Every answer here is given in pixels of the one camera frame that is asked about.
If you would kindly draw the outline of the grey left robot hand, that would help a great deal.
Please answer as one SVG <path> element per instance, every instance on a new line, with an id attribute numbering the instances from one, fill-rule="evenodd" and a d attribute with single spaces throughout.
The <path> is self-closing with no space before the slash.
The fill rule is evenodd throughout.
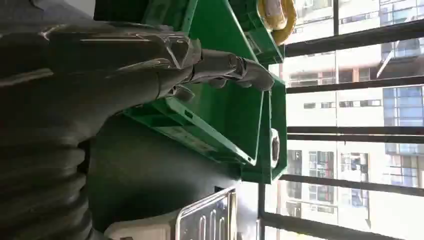
<path id="1" fill-rule="evenodd" d="M 76 146 L 107 118 L 185 83 L 269 90 L 258 63 L 184 33 L 95 21 L 63 0 L 0 3 L 0 145 Z"/>

